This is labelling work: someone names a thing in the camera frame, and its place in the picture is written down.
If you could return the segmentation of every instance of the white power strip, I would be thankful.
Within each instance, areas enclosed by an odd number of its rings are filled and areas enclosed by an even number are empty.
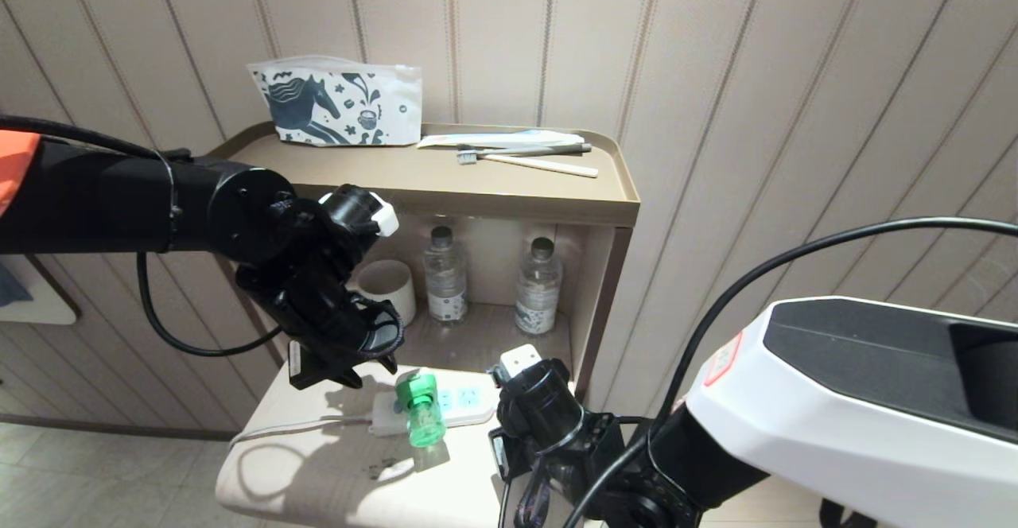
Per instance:
[[[442,373],[438,386],[447,427],[487,422],[499,404],[499,390],[485,373]],[[406,410],[397,402],[396,391],[375,395],[369,430],[376,436],[406,434]]]

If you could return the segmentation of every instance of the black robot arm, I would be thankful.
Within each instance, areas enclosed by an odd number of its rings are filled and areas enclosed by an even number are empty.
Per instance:
[[[107,148],[120,141],[6,115],[0,129]],[[129,146],[136,151],[41,136],[0,219],[0,253],[138,252],[139,281],[147,281],[145,253],[219,253],[239,263],[237,285],[294,340],[294,387],[331,379],[359,388],[353,367],[369,360],[395,371],[393,351],[403,340],[395,309],[345,288],[379,235],[395,230],[392,206],[351,184],[319,201],[301,198],[269,169]],[[151,306],[147,284],[142,290]]]

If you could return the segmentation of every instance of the water bottle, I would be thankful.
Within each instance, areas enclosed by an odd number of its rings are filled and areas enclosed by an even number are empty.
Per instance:
[[[555,328],[555,310],[562,289],[562,260],[555,255],[555,242],[535,238],[519,267],[516,286],[516,327],[542,336]]]
[[[454,244],[452,231],[440,226],[432,231],[432,245],[425,250],[428,310],[443,322],[466,316],[466,255]]]

